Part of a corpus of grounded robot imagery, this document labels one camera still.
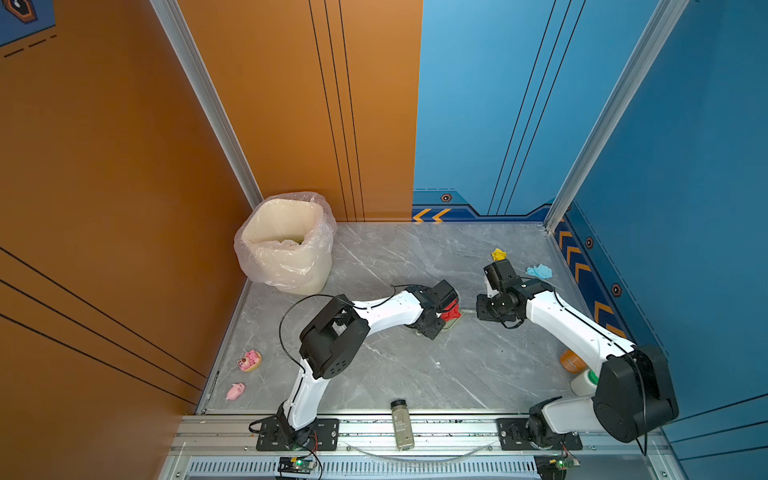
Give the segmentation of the glass jar black lid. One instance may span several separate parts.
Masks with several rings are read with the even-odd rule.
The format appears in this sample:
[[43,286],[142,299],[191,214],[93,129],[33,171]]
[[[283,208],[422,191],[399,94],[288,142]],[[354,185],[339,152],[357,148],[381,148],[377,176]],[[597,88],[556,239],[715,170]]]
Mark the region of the glass jar black lid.
[[391,416],[397,449],[401,451],[413,449],[415,446],[414,434],[410,412],[404,399],[396,399],[391,402]]

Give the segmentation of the right green circuit board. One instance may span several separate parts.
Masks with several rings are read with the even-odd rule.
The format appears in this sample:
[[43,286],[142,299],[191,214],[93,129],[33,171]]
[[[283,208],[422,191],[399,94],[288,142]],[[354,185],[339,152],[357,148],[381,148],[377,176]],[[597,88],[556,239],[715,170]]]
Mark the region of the right green circuit board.
[[536,456],[534,458],[537,473],[542,480],[565,480],[567,473],[581,466],[576,457],[569,456]]

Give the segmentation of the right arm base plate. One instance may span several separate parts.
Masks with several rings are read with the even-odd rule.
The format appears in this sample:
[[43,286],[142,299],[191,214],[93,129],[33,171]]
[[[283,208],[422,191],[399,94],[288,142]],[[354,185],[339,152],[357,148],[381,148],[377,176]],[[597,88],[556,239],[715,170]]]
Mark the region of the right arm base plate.
[[535,434],[529,428],[529,418],[512,417],[496,420],[497,435],[503,451],[555,451],[583,449],[581,437],[576,432],[566,434],[552,433],[544,429]]

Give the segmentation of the light blue paper scrap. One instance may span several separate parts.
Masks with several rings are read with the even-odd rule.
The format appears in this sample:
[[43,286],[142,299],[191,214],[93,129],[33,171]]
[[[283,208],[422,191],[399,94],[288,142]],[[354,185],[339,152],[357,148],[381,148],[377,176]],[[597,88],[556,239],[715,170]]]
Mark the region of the light blue paper scrap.
[[543,280],[551,279],[553,277],[552,269],[544,264],[528,267],[526,269],[526,274]]

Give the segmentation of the aluminium corner post left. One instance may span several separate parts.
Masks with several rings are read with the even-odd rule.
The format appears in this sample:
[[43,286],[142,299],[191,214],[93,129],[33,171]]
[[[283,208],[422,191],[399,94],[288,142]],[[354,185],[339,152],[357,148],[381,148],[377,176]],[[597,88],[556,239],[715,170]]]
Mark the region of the aluminium corner post left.
[[249,205],[263,196],[234,127],[177,1],[150,0],[156,17],[191,85]]

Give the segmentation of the large red paper scrap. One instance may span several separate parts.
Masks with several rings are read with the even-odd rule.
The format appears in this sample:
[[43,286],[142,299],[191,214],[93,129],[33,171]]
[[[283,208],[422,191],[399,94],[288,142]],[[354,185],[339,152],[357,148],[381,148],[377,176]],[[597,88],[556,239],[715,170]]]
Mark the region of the large red paper scrap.
[[462,316],[458,301],[452,302],[445,311],[441,312],[439,317],[445,322],[451,322]]

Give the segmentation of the left green circuit board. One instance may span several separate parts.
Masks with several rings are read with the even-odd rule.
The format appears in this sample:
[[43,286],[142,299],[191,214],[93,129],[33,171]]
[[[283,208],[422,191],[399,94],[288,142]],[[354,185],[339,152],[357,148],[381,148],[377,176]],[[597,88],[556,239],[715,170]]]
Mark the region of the left green circuit board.
[[313,457],[282,456],[276,467],[278,479],[308,479],[319,474],[319,464]]

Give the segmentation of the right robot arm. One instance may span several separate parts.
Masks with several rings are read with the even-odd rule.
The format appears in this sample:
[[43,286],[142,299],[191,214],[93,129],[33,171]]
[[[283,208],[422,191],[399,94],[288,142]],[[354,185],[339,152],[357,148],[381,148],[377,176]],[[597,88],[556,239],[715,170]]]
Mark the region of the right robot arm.
[[524,278],[508,260],[484,268],[486,293],[476,299],[482,321],[515,329],[529,321],[552,334],[593,371],[594,393],[554,398],[529,410],[526,429],[539,448],[557,446],[565,435],[605,432],[630,443],[679,415],[668,361],[655,345],[638,346],[571,307],[555,287]]

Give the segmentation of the trash bin with plastic bag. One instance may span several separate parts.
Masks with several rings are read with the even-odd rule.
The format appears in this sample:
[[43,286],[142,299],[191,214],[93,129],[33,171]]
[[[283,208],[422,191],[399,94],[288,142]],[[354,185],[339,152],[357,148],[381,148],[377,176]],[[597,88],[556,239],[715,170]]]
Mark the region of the trash bin with plastic bag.
[[337,224],[326,199],[315,192],[263,200],[234,237],[243,273],[253,282],[295,295],[324,288],[332,268]]

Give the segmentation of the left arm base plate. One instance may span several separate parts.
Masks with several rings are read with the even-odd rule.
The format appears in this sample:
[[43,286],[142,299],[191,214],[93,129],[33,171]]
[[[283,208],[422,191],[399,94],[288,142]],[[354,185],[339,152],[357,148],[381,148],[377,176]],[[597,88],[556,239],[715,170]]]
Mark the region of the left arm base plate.
[[263,452],[307,449],[313,452],[335,451],[339,440],[339,420],[317,419],[309,426],[293,431],[281,427],[275,417],[253,422],[249,429],[256,436],[256,450]]

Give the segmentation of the green circuit board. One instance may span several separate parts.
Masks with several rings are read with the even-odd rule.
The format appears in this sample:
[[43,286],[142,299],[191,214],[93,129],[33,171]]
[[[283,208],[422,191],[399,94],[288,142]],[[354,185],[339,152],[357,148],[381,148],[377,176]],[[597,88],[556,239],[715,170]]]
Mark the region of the green circuit board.
[[581,466],[576,457],[569,456],[536,456],[534,458],[537,473],[542,480],[565,480],[567,473]]
[[278,479],[308,479],[319,474],[319,464],[313,457],[282,456],[276,467]]

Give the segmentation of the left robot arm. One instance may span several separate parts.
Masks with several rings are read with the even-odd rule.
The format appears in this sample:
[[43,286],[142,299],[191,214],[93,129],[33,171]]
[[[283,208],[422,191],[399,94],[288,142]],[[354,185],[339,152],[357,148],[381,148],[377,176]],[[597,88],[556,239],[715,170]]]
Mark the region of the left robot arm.
[[369,336],[403,326],[433,340],[459,305],[457,291],[445,280],[433,287],[395,286],[384,299],[326,298],[299,335],[299,357],[294,360],[298,376],[276,414],[278,431],[290,446],[302,446],[311,437],[330,380],[351,365]]

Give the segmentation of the yellow paper scrap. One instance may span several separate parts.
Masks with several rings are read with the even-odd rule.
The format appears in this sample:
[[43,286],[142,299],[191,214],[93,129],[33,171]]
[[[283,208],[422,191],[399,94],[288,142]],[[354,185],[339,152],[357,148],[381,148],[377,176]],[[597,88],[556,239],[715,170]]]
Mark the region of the yellow paper scrap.
[[507,253],[499,248],[496,248],[492,253],[491,257],[494,261],[501,261],[505,260],[507,258]]

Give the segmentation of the pink pig toy on donut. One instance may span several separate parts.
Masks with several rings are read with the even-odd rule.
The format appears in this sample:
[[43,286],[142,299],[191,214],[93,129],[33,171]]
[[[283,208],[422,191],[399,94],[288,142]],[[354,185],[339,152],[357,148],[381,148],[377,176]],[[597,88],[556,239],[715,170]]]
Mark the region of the pink pig toy on donut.
[[260,367],[263,357],[256,350],[246,352],[238,361],[238,368],[242,372],[252,372]]

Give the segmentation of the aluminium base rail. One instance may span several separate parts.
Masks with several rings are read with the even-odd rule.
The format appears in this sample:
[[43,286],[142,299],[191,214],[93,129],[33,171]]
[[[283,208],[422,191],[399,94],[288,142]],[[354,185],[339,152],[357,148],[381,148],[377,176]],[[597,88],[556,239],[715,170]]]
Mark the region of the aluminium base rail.
[[[170,452],[176,455],[245,455],[257,452],[259,429],[253,422],[266,417],[264,410],[211,410],[201,415],[184,416],[172,439]],[[401,453],[396,447],[391,413],[387,410],[341,411],[330,413],[337,419],[336,454],[363,451],[382,456]],[[414,447],[404,455],[459,456],[470,451],[493,455],[502,451],[507,438],[497,425],[499,418],[512,418],[500,410],[482,412],[413,410],[410,412]],[[667,450],[660,431],[642,438],[639,443],[621,443],[606,433],[581,432],[582,448],[574,452],[584,461],[590,455],[636,455],[645,445],[648,452]]]

